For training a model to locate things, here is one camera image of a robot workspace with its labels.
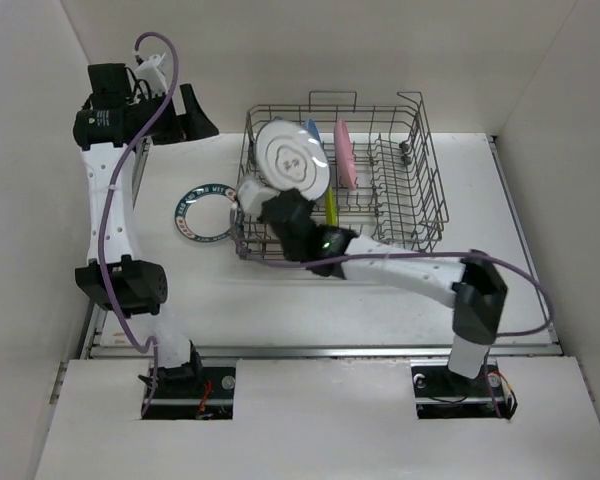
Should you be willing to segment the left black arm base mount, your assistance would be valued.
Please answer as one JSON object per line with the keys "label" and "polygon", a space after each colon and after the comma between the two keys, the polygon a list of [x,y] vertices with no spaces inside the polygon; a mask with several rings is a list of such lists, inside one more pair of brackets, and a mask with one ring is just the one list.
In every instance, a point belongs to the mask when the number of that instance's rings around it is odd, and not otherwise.
{"label": "left black arm base mount", "polygon": [[203,379],[168,389],[159,386],[143,420],[232,420],[235,366],[204,367]]}

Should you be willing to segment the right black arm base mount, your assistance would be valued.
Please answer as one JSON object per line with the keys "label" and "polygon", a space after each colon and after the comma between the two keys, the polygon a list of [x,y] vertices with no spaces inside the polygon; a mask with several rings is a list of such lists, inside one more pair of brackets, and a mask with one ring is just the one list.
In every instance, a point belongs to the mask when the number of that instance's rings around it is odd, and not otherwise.
{"label": "right black arm base mount", "polygon": [[475,379],[451,372],[443,364],[412,364],[415,410],[420,420],[511,420],[519,406],[511,384],[495,361]]}

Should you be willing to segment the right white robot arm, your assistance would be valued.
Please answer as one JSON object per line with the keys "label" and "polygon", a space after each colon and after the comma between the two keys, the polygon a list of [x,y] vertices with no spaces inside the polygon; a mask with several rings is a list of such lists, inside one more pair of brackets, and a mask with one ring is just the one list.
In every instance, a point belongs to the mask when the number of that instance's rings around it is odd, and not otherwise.
{"label": "right white robot arm", "polygon": [[319,224],[313,203],[293,189],[262,203],[258,219],[282,247],[284,264],[322,277],[371,283],[425,296],[452,311],[453,342],[443,369],[457,394],[475,387],[495,343],[508,287],[486,253],[433,255]]}

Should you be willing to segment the white plate green lettered rim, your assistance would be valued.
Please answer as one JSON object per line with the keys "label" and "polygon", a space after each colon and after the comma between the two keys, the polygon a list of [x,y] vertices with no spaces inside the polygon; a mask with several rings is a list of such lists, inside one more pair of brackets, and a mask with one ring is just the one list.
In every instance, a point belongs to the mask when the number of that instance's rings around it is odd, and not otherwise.
{"label": "white plate green lettered rim", "polygon": [[177,231],[198,244],[224,241],[230,235],[229,213],[235,200],[234,188],[222,183],[194,187],[182,196],[175,207]]}

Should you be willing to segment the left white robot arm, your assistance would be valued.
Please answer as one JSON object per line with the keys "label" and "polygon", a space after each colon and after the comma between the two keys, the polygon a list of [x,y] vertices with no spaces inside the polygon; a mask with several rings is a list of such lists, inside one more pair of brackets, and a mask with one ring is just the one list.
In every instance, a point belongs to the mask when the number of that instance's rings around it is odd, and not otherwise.
{"label": "left white robot arm", "polygon": [[168,79],[163,59],[94,64],[87,72],[92,92],[77,112],[73,137],[88,181],[90,243],[77,286],[101,309],[113,313],[131,345],[150,353],[154,365],[143,382],[152,392],[189,397],[209,386],[191,340],[157,320],[132,327],[134,316],[157,316],[168,298],[165,269],[145,260],[134,222],[134,168],[150,145],[168,145],[217,135],[193,88]]}

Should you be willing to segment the pink plate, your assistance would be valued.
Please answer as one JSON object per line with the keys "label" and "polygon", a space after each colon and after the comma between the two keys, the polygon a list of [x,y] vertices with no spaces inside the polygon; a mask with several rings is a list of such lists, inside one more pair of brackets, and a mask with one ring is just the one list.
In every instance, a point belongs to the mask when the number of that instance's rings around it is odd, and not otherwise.
{"label": "pink plate", "polygon": [[342,183],[346,188],[355,190],[357,188],[355,156],[349,137],[348,126],[344,119],[338,119],[335,122],[333,140],[336,164]]}

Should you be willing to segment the white plate teal quatrefoil design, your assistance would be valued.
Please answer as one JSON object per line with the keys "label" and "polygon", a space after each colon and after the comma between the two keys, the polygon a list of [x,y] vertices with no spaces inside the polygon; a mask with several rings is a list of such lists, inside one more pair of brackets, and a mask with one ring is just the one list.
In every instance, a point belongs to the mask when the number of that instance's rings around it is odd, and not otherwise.
{"label": "white plate teal quatrefoil design", "polygon": [[267,123],[256,137],[254,157],[266,181],[279,191],[296,189],[315,201],[328,190],[328,158],[320,142],[301,125],[282,119]]}

